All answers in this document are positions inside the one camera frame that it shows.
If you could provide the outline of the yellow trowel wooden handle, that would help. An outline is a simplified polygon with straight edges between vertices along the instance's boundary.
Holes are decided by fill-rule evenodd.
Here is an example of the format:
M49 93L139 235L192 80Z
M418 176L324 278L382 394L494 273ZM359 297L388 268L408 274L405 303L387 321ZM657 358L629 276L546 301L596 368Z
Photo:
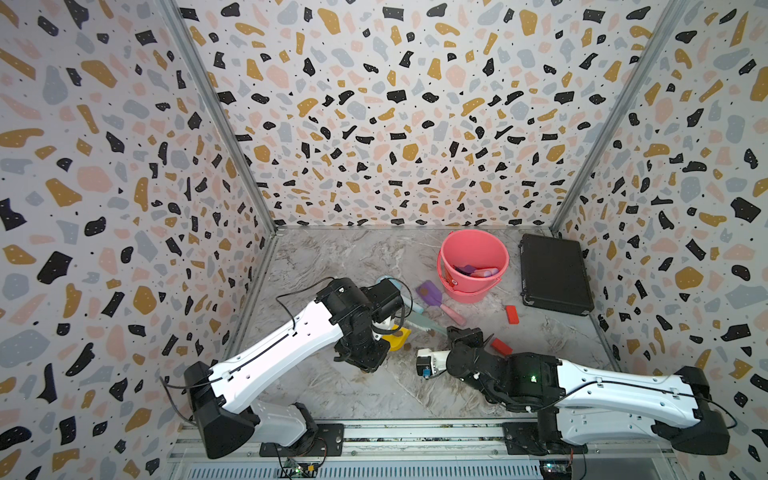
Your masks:
M409 339L410 334L410 329L402 327L394 333L383 335L382 339L389 343L390 352L396 352L404 347Z

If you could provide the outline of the light blue trowel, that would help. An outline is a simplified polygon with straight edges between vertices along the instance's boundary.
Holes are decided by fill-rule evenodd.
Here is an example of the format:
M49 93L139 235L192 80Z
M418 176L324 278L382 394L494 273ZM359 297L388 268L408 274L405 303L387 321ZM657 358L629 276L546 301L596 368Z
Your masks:
M415 312L418 314L422 314L424 312L424 307L416 301L416 299L414 298L414 295L411 292L411 289L407 285L405 285L401 280L396 279L389 275L384 275L378 278L378 281L382 281L382 280L389 280L400 291L404 306L408 311Z

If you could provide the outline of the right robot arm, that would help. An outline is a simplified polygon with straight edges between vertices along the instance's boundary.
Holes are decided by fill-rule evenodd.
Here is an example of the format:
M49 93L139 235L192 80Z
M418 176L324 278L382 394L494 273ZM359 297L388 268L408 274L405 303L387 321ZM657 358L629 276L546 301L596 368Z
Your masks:
M600 370L551 355L485 350L478 328L449 327L448 374L513 413L534 414L544 442L650 438L682 453L719 456L730 446L704 372L685 366L668 376Z

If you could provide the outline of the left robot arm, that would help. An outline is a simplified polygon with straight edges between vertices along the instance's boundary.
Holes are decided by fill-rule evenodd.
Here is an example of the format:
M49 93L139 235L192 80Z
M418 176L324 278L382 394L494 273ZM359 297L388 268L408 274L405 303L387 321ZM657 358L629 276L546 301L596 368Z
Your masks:
M228 360L186 369L183 388L208 458L228 456L249 441L270 444L282 456L310 452L322 435L308 408L265 403L260 394L328 345L338 361L365 373L383 364L386 338L402 329L412 301L389 279L369 287L350 278L321 282L323 289L266 338Z

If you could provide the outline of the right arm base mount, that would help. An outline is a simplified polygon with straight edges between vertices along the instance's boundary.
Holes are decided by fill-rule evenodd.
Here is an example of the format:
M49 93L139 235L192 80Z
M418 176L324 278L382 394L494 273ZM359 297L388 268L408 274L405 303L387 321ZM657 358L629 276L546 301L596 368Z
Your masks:
M543 440L535 422L505 422L501 424L502 440L508 455L571 455L586 454L586 445L574 446L562 440Z

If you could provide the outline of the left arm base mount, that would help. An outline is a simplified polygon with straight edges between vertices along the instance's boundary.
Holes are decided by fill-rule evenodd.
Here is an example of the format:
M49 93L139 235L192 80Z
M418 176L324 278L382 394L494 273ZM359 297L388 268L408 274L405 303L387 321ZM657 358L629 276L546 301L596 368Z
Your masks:
M338 457L342 454L345 425L343 423L320 423L311 426L296 442L284 447L277 443L262 443L259 456L262 458L295 457Z

